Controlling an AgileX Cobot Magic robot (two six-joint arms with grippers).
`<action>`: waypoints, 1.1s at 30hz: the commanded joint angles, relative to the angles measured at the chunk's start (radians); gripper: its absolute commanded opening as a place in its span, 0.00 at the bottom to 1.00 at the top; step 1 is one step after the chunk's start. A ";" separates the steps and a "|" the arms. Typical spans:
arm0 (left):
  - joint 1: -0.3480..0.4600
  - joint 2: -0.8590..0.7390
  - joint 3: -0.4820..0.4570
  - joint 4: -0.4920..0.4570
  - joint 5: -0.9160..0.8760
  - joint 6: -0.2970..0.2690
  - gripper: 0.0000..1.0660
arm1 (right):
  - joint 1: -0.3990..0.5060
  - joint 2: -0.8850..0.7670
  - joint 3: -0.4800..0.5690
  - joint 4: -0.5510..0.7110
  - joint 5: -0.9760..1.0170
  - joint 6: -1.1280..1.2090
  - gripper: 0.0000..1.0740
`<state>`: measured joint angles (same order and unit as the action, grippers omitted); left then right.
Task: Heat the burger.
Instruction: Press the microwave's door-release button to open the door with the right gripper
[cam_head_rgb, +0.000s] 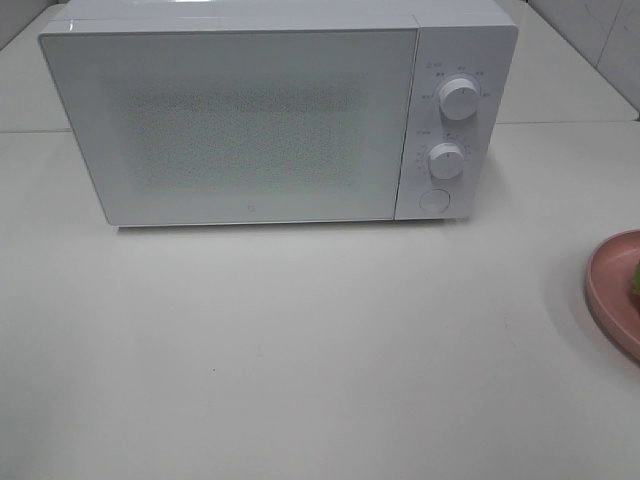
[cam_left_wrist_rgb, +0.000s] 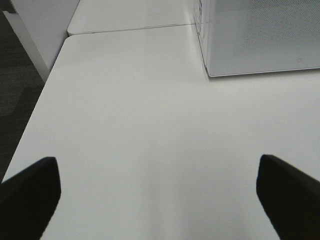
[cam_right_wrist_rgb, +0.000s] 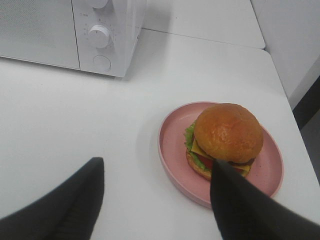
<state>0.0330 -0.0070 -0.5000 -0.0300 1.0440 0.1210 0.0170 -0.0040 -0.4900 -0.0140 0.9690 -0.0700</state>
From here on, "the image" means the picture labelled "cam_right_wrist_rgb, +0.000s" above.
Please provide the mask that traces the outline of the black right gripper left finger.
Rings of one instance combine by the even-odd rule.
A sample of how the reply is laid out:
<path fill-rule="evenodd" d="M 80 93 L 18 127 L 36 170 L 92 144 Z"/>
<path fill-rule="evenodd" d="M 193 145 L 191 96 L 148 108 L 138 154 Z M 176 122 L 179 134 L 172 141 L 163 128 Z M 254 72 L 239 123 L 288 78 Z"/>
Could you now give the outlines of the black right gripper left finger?
<path fill-rule="evenodd" d="M 30 205 L 1 218 L 2 240 L 88 240 L 104 198 L 104 160 L 93 157 Z"/>

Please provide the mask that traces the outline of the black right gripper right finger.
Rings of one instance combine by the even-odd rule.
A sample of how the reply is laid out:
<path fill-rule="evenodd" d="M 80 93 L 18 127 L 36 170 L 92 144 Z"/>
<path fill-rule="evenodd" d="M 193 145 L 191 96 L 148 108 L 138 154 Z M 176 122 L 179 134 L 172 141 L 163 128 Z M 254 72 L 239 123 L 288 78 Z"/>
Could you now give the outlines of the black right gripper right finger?
<path fill-rule="evenodd" d="M 227 162 L 215 160 L 210 201 L 224 240 L 318 240 L 320 226 L 282 206 Z"/>

